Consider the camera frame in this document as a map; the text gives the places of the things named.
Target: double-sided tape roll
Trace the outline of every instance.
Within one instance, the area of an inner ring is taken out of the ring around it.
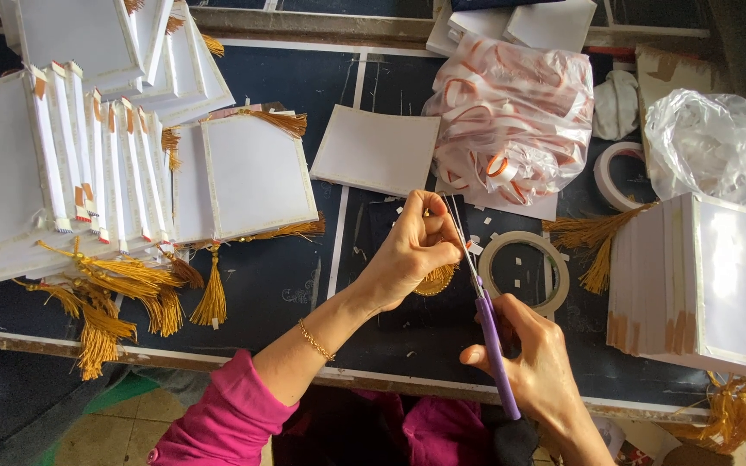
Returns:
[[[560,256],[560,252],[554,249],[554,246],[540,235],[536,235],[530,231],[509,231],[488,243],[488,246],[486,246],[480,255],[478,266],[479,276],[483,279],[482,286],[485,287],[492,299],[502,294],[496,287],[492,274],[492,265],[496,252],[503,246],[510,245],[511,243],[523,243],[533,246],[543,253],[545,258],[551,263],[551,267],[554,270],[554,289],[549,293],[545,301],[531,306],[534,312],[548,317],[563,304],[566,296],[569,295],[569,267],[566,266],[566,261]]]
[[[643,146],[641,144],[614,143],[603,154],[597,157],[597,161],[594,163],[594,180],[597,183],[597,189],[612,204],[612,207],[621,212],[629,212],[643,206],[643,204],[632,201],[627,196],[623,196],[612,181],[612,174],[609,173],[609,164],[612,162],[612,158],[618,155],[640,158],[644,162],[647,160],[643,155]]]

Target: purple scissors handle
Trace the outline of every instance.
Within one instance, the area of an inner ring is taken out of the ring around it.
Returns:
[[[477,277],[477,283],[482,288],[482,278]],[[500,394],[500,401],[503,402],[503,410],[512,420],[520,418],[520,409],[517,408],[517,402],[514,400],[512,385],[508,383],[506,366],[503,364],[503,347],[500,346],[500,335],[496,331],[496,316],[494,314],[494,305],[488,292],[483,288],[482,296],[477,298],[476,305],[479,312],[480,321],[482,322],[482,335],[485,337],[485,348],[488,350],[488,361],[491,363],[491,369],[494,373],[496,390]]]

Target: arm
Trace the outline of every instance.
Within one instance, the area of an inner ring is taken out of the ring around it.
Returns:
[[[606,444],[580,398],[560,327],[511,294],[503,294],[493,303],[522,343],[522,353],[516,359],[503,358],[520,408],[549,429],[569,466],[613,466]],[[491,375],[484,346],[465,348],[459,360]]]
[[[425,209],[433,212],[423,217]],[[431,270],[462,258],[442,198],[411,192],[385,243],[345,290],[304,318],[307,332],[334,354],[379,312],[398,306]],[[243,350],[212,373],[203,398],[176,420],[152,450],[157,466],[258,465],[270,435],[297,408],[325,357],[298,325],[254,358]]]

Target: woman's right hand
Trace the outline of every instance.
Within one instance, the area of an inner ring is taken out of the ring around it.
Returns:
[[[503,294],[492,302],[497,314],[511,323],[522,344],[522,353],[516,359],[503,358],[517,405],[549,428],[565,450],[564,459],[569,464],[613,464],[580,398],[560,326],[511,294]],[[459,360],[492,375],[483,345],[465,348]]]

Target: clear plastic bag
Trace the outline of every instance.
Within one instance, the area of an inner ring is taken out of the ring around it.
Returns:
[[[663,200],[699,192],[746,206],[746,100],[673,90],[647,110],[648,174]]]
[[[581,173],[592,134],[585,55],[468,34],[433,81],[423,115],[440,116],[442,180],[530,206]]]

